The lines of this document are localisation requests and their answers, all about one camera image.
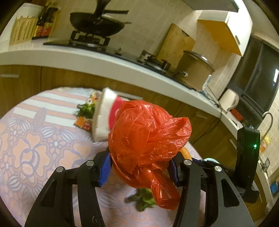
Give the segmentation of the light blue laundry basket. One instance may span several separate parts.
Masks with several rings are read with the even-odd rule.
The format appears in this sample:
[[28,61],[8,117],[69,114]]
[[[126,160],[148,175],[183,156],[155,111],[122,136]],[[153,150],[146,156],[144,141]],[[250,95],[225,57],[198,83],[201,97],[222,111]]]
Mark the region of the light blue laundry basket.
[[219,164],[219,162],[217,160],[215,160],[214,158],[205,158],[204,161]]

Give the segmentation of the woven yellow basket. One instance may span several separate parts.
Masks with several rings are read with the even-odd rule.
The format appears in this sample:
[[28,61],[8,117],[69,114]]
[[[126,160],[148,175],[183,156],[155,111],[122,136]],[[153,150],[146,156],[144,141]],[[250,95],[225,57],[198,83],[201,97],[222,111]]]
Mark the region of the woven yellow basket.
[[26,17],[16,19],[11,31],[9,45],[17,45],[32,40],[38,19]]

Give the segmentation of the fried dough bread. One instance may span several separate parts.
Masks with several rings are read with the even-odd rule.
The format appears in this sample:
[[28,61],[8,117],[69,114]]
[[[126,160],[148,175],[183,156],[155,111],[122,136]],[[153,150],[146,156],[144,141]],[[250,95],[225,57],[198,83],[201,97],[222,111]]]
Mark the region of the fried dough bread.
[[180,152],[183,155],[184,159],[192,160],[192,157],[187,148],[183,147]]

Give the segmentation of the red and white paper cup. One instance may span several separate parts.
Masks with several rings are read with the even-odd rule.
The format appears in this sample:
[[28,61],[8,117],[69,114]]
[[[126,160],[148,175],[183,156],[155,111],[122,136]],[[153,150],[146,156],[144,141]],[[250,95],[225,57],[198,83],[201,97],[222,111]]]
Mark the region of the red and white paper cup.
[[108,134],[114,126],[116,115],[123,103],[124,100],[115,91],[108,87],[102,90],[92,120],[94,142],[108,139]]

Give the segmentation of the black wok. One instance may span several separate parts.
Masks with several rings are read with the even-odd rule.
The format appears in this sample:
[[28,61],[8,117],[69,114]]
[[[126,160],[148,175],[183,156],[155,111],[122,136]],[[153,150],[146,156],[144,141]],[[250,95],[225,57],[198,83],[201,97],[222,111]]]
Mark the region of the black wok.
[[106,9],[110,0],[98,0],[94,13],[72,12],[70,13],[70,22],[78,31],[87,35],[98,35],[107,37],[120,32],[125,24],[130,22],[121,22],[106,15],[109,14],[128,14],[128,10],[110,10]]

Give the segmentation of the dark kitchen window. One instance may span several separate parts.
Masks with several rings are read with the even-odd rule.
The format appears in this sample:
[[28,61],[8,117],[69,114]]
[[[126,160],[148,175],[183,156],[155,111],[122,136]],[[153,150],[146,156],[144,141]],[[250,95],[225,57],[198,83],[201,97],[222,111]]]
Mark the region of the dark kitchen window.
[[226,88],[239,96],[242,122],[258,128],[278,91],[278,48],[251,36]]

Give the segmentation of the brown rice cooker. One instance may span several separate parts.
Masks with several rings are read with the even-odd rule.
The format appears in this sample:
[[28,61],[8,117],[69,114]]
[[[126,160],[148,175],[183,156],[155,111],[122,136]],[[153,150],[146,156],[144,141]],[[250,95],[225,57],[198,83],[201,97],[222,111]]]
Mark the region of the brown rice cooker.
[[192,51],[183,51],[173,78],[190,89],[196,91],[203,90],[203,86],[208,81],[209,75],[215,72],[213,65],[205,58]]

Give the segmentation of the chrome kitchen faucet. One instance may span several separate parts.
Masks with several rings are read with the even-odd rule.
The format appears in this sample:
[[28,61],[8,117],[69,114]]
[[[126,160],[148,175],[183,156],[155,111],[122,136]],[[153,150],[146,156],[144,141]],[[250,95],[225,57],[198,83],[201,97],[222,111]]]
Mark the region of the chrome kitchen faucet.
[[266,138],[266,136],[268,135],[268,133],[270,132],[270,130],[271,130],[272,126],[273,126],[274,117],[273,117],[273,114],[272,114],[270,111],[266,111],[266,112],[262,115],[263,122],[266,121],[265,119],[266,119],[267,116],[270,118],[269,124],[268,124],[267,129],[265,130],[264,134],[261,136],[260,143],[263,142],[263,140]]

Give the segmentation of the yellow detergent bottle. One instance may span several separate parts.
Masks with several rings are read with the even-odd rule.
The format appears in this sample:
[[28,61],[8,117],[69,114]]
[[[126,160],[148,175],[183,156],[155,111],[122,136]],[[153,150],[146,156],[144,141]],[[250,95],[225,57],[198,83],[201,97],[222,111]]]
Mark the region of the yellow detergent bottle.
[[267,134],[264,138],[262,138],[261,143],[260,143],[260,152],[263,153],[268,145],[270,144],[270,137]]

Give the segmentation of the orange snack wrapper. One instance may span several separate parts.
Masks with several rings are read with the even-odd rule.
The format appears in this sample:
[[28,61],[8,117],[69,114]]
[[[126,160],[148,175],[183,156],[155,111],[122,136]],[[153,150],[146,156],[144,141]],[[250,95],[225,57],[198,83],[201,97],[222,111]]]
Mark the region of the orange snack wrapper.
[[84,104],[77,105],[78,112],[76,114],[77,120],[74,122],[75,126],[87,131],[92,130],[93,116],[101,94],[101,91],[93,91]]

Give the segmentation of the dark sauce bottles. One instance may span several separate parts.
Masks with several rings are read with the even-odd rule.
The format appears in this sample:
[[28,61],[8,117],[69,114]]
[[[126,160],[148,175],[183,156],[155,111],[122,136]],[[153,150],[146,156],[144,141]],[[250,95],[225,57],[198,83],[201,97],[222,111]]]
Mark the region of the dark sauce bottles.
[[47,2],[37,20],[32,40],[48,38],[58,11],[57,2]]

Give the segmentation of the green vegetable scraps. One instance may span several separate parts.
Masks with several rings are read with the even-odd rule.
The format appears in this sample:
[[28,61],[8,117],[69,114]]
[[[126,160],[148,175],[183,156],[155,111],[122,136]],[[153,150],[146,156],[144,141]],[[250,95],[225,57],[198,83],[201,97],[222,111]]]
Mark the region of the green vegetable scraps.
[[152,191],[148,188],[137,189],[134,195],[131,195],[124,200],[125,203],[135,203],[135,208],[138,212],[143,212],[147,208],[153,208],[156,202],[153,198]]

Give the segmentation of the black gas stove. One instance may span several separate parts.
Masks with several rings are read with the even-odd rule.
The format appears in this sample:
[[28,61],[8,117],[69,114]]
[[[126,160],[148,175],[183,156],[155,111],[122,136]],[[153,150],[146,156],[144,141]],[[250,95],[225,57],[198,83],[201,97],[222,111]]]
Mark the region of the black gas stove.
[[158,60],[155,55],[143,50],[139,55],[124,52],[122,48],[113,48],[108,46],[111,38],[97,36],[93,34],[82,34],[79,31],[73,31],[70,39],[58,39],[54,41],[44,42],[43,45],[48,46],[63,46],[76,49],[83,49],[92,52],[102,53],[118,59],[122,59],[146,69],[154,71],[162,76],[168,77],[182,85],[186,85],[181,82],[179,76],[188,76],[185,71],[175,73],[171,70],[171,63],[167,60]]

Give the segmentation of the white power meter plug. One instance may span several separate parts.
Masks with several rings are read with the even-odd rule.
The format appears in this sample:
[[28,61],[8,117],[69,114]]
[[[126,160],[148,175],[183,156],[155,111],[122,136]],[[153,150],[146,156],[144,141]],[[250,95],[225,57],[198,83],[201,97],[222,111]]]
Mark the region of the white power meter plug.
[[205,91],[206,91],[206,88],[207,88],[207,86],[208,86],[208,84],[209,84],[211,78],[212,78],[212,75],[209,74],[208,77],[206,78],[204,84],[202,85],[202,92],[205,92]]

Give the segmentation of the red plastic bag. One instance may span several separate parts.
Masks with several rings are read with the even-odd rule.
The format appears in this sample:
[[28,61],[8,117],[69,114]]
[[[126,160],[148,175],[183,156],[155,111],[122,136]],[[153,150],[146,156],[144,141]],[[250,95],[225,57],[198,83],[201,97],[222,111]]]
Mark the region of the red plastic bag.
[[187,117],[174,118],[160,106],[143,100],[125,101],[108,134],[115,173],[133,188],[150,189],[159,207],[176,209],[180,194],[164,171],[191,132]]

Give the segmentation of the patterned orange tablecloth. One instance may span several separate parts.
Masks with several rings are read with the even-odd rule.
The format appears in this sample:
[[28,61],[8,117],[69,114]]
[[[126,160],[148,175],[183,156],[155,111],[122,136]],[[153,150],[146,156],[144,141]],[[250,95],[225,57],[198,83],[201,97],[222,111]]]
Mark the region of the patterned orange tablecloth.
[[[1,198],[21,226],[57,167],[79,167],[106,149],[107,141],[94,142],[90,131],[74,124],[77,105],[93,92],[68,87],[43,91],[1,118]],[[133,202],[125,202],[135,192],[114,172],[96,189],[106,226],[172,226],[176,211],[154,206],[139,212]]]

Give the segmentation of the white electric kettle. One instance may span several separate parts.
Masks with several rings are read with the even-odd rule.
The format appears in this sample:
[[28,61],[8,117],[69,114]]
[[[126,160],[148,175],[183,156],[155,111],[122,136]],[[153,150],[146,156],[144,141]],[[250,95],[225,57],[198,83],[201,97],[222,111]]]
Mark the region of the white electric kettle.
[[227,113],[238,105],[239,96],[235,91],[227,89],[221,96],[219,102],[224,112]]

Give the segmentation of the wooden cutting board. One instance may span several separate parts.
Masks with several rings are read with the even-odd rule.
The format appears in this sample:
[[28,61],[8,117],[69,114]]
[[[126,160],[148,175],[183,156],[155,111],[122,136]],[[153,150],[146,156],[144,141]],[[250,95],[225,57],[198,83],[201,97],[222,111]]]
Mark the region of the wooden cutting board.
[[172,23],[162,47],[157,55],[158,60],[170,63],[170,71],[174,71],[183,56],[183,51],[192,51],[196,41],[180,27]]

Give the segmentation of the red container on sill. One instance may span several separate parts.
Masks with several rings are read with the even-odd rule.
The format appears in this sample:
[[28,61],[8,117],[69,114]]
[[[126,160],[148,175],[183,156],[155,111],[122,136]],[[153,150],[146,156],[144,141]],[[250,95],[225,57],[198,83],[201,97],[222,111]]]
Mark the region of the red container on sill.
[[237,121],[241,122],[243,120],[242,115],[236,109],[230,110],[230,113],[237,119]]

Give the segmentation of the white wall cabinet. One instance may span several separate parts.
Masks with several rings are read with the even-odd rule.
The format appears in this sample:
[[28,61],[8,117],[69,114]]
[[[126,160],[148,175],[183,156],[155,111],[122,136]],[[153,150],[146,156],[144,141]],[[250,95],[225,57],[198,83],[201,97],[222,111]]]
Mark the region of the white wall cabinet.
[[252,19],[247,9],[238,12],[203,10],[198,22],[205,26],[220,48],[244,55],[252,31]]

